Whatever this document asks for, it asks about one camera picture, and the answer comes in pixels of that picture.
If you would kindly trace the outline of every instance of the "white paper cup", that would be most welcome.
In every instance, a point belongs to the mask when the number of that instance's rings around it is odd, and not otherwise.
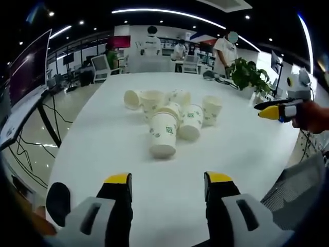
[[[140,107],[140,95],[142,91],[138,90],[128,90],[124,93],[123,101],[125,107],[130,110],[137,110]]]
[[[150,122],[150,152],[155,158],[168,158],[176,153],[175,116],[168,112],[156,113]]]
[[[197,140],[200,137],[200,130],[204,114],[202,108],[191,104],[183,109],[178,134],[185,140]]]
[[[180,123],[181,107],[178,103],[170,102],[164,107],[160,107],[157,112],[168,112],[175,116],[177,123]]]
[[[220,98],[216,96],[205,96],[202,101],[202,108],[204,111],[205,126],[215,126],[217,117],[222,109],[222,103]]]
[[[145,91],[140,95],[144,119],[149,122],[157,109],[163,106],[165,94],[157,90]]]
[[[186,107],[191,104],[191,93],[184,90],[174,90],[167,93],[167,101],[180,104],[182,107]]]

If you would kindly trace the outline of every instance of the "yellow gripper tip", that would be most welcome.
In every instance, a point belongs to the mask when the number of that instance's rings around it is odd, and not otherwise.
[[[279,107],[277,105],[271,105],[258,113],[258,116],[271,120],[278,120],[280,118]]]

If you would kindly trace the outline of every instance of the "white chair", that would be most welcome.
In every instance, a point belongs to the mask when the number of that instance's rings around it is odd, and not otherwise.
[[[199,63],[199,57],[187,55],[182,65],[183,73],[199,74],[197,64]]]
[[[120,68],[111,69],[107,62],[106,55],[99,55],[91,59],[94,67],[94,83],[104,82],[113,72],[119,71]]]

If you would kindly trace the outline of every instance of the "human hand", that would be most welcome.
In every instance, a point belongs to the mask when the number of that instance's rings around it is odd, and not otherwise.
[[[314,134],[326,130],[327,109],[310,100],[302,103],[297,111],[297,117],[293,119],[293,127],[308,130]]]

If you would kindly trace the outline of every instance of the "table surface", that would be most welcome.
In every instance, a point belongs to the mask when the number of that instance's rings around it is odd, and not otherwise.
[[[149,153],[149,128],[141,111],[124,107],[126,90],[188,90],[192,103],[222,98],[218,126],[203,128],[194,143],[177,140],[169,160]],[[104,179],[132,173],[131,246],[192,246],[209,239],[204,172],[231,176],[241,193],[261,200],[284,170],[299,130],[261,119],[233,88],[201,75],[140,73],[110,76],[72,124],[51,172],[49,188],[62,182],[71,207],[96,196]],[[54,223],[47,213],[47,219]]]

